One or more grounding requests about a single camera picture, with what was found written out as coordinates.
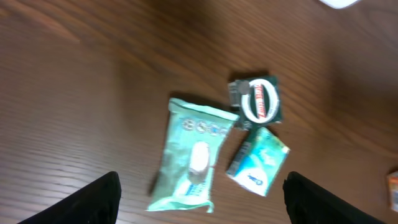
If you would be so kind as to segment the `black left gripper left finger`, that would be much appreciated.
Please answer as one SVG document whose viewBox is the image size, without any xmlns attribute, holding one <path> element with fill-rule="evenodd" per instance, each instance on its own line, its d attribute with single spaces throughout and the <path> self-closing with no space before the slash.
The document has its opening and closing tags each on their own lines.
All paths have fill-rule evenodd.
<svg viewBox="0 0 398 224">
<path fill-rule="evenodd" d="M 115 224 L 120 199 L 119 176 L 111 171 L 20 224 Z"/>
</svg>

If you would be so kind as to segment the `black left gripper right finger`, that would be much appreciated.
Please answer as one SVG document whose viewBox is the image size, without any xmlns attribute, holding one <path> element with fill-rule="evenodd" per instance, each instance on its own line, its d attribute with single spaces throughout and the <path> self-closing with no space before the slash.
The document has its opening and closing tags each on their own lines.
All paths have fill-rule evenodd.
<svg viewBox="0 0 398 224">
<path fill-rule="evenodd" d="M 283 184 L 284 202 L 293 224 L 381 224 L 298 172 L 289 172 Z"/>
</svg>

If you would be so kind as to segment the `small teal gum pack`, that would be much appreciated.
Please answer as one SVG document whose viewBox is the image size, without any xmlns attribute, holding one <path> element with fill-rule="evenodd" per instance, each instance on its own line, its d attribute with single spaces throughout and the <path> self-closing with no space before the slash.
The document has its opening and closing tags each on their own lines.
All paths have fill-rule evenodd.
<svg viewBox="0 0 398 224">
<path fill-rule="evenodd" d="M 244 189 L 265 197 L 289 152 L 267 128 L 253 129 L 226 174 Z"/>
</svg>

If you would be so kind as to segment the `orange snack packet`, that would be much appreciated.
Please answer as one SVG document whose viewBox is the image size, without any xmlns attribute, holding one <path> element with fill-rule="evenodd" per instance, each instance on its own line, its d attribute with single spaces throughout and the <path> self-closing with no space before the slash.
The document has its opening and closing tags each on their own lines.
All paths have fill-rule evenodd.
<svg viewBox="0 0 398 224">
<path fill-rule="evenodd" d="M 398 176 L 397 171 L 392 172 L 387 176 L 387 183 L 389 189 L 389 201 L 391 209 L 398 212 Z"/>
</svg>

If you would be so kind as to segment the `black round logo packet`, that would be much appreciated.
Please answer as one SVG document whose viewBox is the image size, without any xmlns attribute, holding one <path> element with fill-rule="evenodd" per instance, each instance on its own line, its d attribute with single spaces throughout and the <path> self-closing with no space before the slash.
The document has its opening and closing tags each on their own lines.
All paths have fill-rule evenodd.
<svg viewBox="0 0 398 224">
<path fill-rule="evenodd" d="M 237 79 L 228 83 L 230 107 L 239 115 L 236 127 L 249 131 L 282 121 L 282 102 L 275 76 Z"/>
</svg>

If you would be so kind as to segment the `light green candy packet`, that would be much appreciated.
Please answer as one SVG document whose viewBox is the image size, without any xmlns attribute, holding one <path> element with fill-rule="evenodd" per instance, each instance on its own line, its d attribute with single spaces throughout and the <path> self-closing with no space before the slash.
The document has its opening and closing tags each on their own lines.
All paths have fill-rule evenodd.
<svg viewBox="0 0 398 224">
<path fill-rule="evenodd" d="M 239 116 L 171 98 L 164 153 L 147 211 L 213 212 L 211 186 L 218 154 Z"/>
</svg>

